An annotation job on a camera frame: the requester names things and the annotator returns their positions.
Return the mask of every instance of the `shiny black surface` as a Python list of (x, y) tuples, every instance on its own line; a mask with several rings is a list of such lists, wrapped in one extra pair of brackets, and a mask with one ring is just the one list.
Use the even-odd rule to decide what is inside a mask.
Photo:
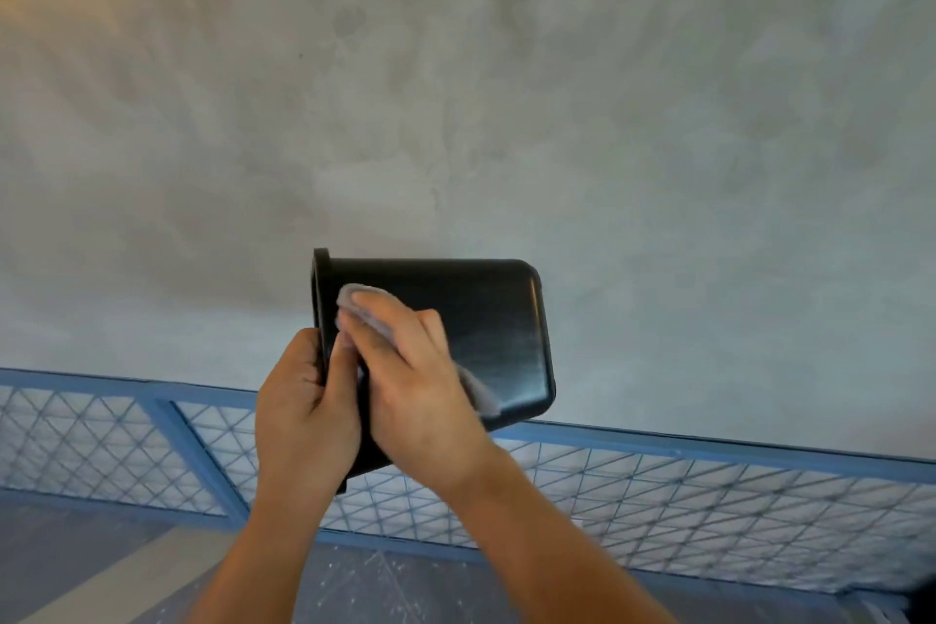
[[(519, 260), (333, 259), (315, 250), (312, 305), (322, 355), (332, 354), (338, 290), (355, 282), (386, 289), (412, 309), (442, 315), (452, 358), (501, 401), (498, 429), (536, 417), (556, 396), (539, 275)], [(367, 380), (358, 385), (364, 439), (349, 476), (389, 464), (370, 437)]]

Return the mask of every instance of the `person's left hand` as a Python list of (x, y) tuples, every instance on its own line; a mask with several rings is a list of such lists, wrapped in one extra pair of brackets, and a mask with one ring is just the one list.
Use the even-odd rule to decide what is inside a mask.
[(357, 456), (357, 351), (339, 334), (327, 381), (318, 354), (318, 331), (299, 331), (256, 397), (254, 508), (269, 503), (278, 512), (320, 518)]

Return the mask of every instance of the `beige floor stripe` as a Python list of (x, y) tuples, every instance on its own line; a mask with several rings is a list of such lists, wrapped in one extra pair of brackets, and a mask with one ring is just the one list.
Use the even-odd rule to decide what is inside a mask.
[(213, 568), (232, 533), (175, 527), (19, 624), (128, 624)]

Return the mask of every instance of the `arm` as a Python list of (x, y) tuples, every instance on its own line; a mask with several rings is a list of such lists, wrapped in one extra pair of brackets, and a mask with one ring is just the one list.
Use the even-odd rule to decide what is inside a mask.
[(328, 384), (318, 333), (299, 331), (256, 398), (256, 501), (189, 624), (292, 621), (312, 539), (360, 445), (357, 352), (339, 334)]
[(374, 439), (462, 519), (524, 618), (673, 624), (491, 441), (459, 382), (438, 313), (372, 292), (352, 300), (389, 326), (396, 344), (339, 313), (370, 369)]

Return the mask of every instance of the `hand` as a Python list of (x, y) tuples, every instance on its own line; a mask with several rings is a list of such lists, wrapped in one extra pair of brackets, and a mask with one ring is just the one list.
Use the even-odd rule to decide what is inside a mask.
[(318, 331), (299, 331), (256, 397), (255, 505), (273, 503), (299, 518), (321, 517), (360, 446), (354, 344), (338, 335), (324, 387), (318, 354)]
[(373, 439), (400, 469), (449, 500), (499, 450), (464, 393), (442, 319), (379, 293), (355, 292), (351, 300), (384, 322), (399, 348), (339, 311), (342, 329), (370, 369)]

